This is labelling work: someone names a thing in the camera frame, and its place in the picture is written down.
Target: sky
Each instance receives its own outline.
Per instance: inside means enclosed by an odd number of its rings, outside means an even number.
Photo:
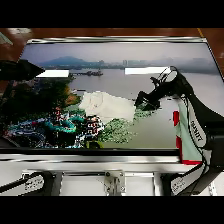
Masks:
[[[120,62],[123,60],[159,60],[162,58],[205,58],[213,61],[205,43],[57,43],[31,44],[21,58],[41,63],[72,56],[85,61]]]

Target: large monitor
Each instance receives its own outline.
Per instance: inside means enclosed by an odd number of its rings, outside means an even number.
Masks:
[[[157,110],[136,108],[139,91],[150,93],[150,78],[158,74],[127,74],[126,68],[175,66],[197,97],[224,116],[222,76],[206,39],[30,40],[20,59],[52,72],[9,84],[1,105],[3,135],[17,147],[176,150],[177,103],[165,97]]]

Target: screen frame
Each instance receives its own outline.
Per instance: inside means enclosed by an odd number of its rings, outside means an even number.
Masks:
[[[106,43],[106,42],[157,42],[157,43],[205,43],[207,44],[207,47],[213,57],[213,60],[216,63],[216,66],[219,70],[219,74],[222,77],[222,80],[224,81],[224,78],[222,76],[221,70],[218,66],[218,63],[214,57],[214,54],[208,44],[208,41],[206,38],[200,38],[200,37],[163,37],[163,36],[107,36],[107,37],[67,37],[67,38],[44,38],[44,39],[30,39],[27,41],[27,45],[30,44],[57,44],[57,43]],[[36,158],[36,155],[42,155],[45,158],[45,155],[47,156],[47,160],[51,160],[52,155],[57,155],[57,161],[67,161],[67,156],[70,157],[69,161],[77,161],[77,159],[81,156],[81,158],[84,158],[83,156],[89,156],[93,158],[97,158],[100,156],[101,160],[98,161],[97,159],[90,159],[89,162],[106,162],[108,159],[106,159],[105,156],[110,156],[110,161],[119,162],[121,161],[119,158],[122,156],[122,162],[134,162],[135,159],[130,159],[128,157],[131,156],[131,158],[135,156],[140,156],[138,161],[149,161],[148,157],[153,158],[162,158],[166,157],[164,159],[165,162],[179,162],[179,149],[177,148],[170,148],[170,149],[114,149],[114,148],[104,148],[100,150],[96,149],[33,149],[33,148],[24,148],[24,147],[15,147],[15,148],[1,148],[0,149],[0,161],[8,161],[8,160],[14,160],[14,156],[17,155],[27,155],[31,156],[33,159],[32,161],[39,161]]]

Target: robotic arm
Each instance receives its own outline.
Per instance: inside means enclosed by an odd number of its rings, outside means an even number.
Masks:
[[[187,107],[188,131],[202,156],[202,163],[189,172],[162,176],[165,195],[201,193],[224,169],[224,117],[206,107],[194,94],[186,78],[173,66],[170,73],[151,78],[155,89],[139,92],[135,106],[143,102],[145,110],[157,109],[164,96],[177,95]]]

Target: logo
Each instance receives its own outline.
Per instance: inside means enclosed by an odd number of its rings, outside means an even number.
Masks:
[[[194,121],[191,121],[191,127],[193,128],[193,132],[194,132],[194,135],[195,135],[196,139],[198,141],[203,140],[203,138],[201,137],[201,135],[200,135],[195,123],[194,123]]]

